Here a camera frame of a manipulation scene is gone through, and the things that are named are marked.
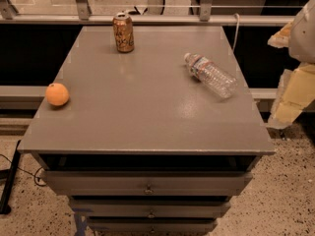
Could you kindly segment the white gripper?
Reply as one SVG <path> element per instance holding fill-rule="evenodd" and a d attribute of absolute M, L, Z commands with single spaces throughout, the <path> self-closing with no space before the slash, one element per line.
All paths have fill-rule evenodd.
<path fill-rule="evenodd" d="M 268 126 L 285 129 L 315 100 L 315 0 L 309 0 L 296 15 L 273 34 L 268 44 L 288 47 L 289 55 L 301 63 L 296 69 L 284 70 L 271 108 Z"/>

